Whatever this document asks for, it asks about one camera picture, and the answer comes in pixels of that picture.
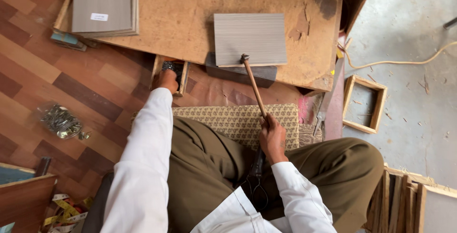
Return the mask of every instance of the wooden hammer handle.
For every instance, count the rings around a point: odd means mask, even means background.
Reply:
[[[249,78],[251,79],[252,88],[254,89],[255,98],[257,99],[257,102],[259,103],[260,112],[262,113],[262,117],[265,121],[268,121],[266,119],[266,112],[265,112],[265,108],[263,107],[262,98],[260,98],[259,89],[257,88],[257,84],[255,83],[254,75],[252,75],[251,67],[249,66],[248,60],[244,61],[244,66],[246,67],[246,71],[248,72]]]

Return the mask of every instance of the white sleeve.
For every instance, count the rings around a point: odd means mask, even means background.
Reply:
[[[106,201],[101,233],[167,232],[173,97],[151,92],[138,113]]]
[[[319,190],[291,162],[271,166],[292,232],[336,233]]]

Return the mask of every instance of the gray laminate sheet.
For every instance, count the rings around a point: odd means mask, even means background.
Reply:
[[[214,37],[219,67],[287,64],[284,14],[214,14]]]
[[[132,29],[132,0],[73,0],[73,32]]]
[[[427,191],[424,233],[455,232],[457,198]]]

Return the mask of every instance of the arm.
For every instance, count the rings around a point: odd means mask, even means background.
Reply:
[[[168,231],[167,178],[175,78],[171,70],[160,74],[158,88],[134,121],[124,153],[114,166],[102,233]]]
[[[292,232],[336,233],[319,190],[284,155],[286,130],[271,114],[267,119],[260,120],[260,147],[271,164]]]

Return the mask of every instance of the yellow tape measure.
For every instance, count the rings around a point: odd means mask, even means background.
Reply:
[[[55,202],[59,207],[63,210],[55,216],[46,218],[44,220],[43,226],[54,224],[55,222],[59,223],[76,223],[68,226],[59,226],[59,227],[52,227],[49,229],[48,233],[66,233],[73,230],[77,222],[85,219],[87,217],[87,212],[79,213],[74,207],[72,207],[69,203],[65,202],[64,199],[69,198],[70,196],[67,194],[57,194],[54,195],[52,201]],[[88,197],[83,200],[86,207],[89,209],[92,206],[93,199]]]

